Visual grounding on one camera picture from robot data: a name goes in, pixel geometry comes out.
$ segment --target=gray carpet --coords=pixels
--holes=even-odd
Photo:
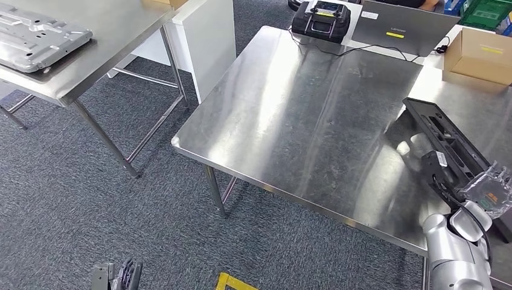
[[[235,0],[237,52],[262,25],[286,28],[285,0]],[[136,59],[129,69],[170,70]],[[191,76],[182,74],[189,98]],[[125,153],[170,105],[166,87],[104,78],[82,102]],[[2,101],[12,105],[15,92]],[[239,182],[218,217],[202,166],[173,152],[181,105],[129,178],[72,108],[35,100],[0,118],[0,289],[90,289],[91,267],[134,257],[141,289],[214,289],[221,271],[260,289],[419,289],[419,256]],[[219,175],[221,185],[229,177]]]

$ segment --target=white label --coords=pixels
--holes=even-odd
[[[368,12],[368,11],[363,11],[361,13],[361,17],[364,17],[364,18],[370,18],[370,19],[377,19],[377,17],[379,17],[379,15],[377,13],[372,13],[372,12]]]
[[[439,161],[439,165],[441,167],[447,167],[448,162],[446,162],[446,157],[444,156],[444,153],[439,151],[436,151],[435,153],[437,154],[437,160]]]

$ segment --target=yellow label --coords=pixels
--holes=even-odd
[[[322,15],[322,16],[328,16],[328,17],[334,17],[334,15],[332,15],[330,13],[324,13],[324,12],[316,12],[315,14],[316,15]]]
[[[404,36],[403,36],[403,35],[401,35],[401,34],[396,34],[396,33],[393,33],[393,32],[386,32],[386,35],[393,36],[393,37],[397,37],[397,38],[404,38]]]
[[[500,50],[495,50],[494,48],[489,48],[489,47],[482,47],[483,50],[485,51],[488,51],[490,53],[499,53],[499,54],[503,54],[503,51],[500,51]]]
[[[231,277],[228,273],[221,272],[215,290],[225,290],[226,285],[236,290],[258,290],[235,277]]]

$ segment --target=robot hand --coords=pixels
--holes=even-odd
[[[137,290],[142,274],[142,262],[128,259],[123,263],[117,277],[114,277],[115,264],[94,265],[92,272],[92,290]]]

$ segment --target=laptop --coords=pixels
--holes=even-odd
[[[428,56],[460,18],[366,0],[352,40]]]
[[[91,37],[77,25],[0,3],[0,63],[18,71],[46,68]]]

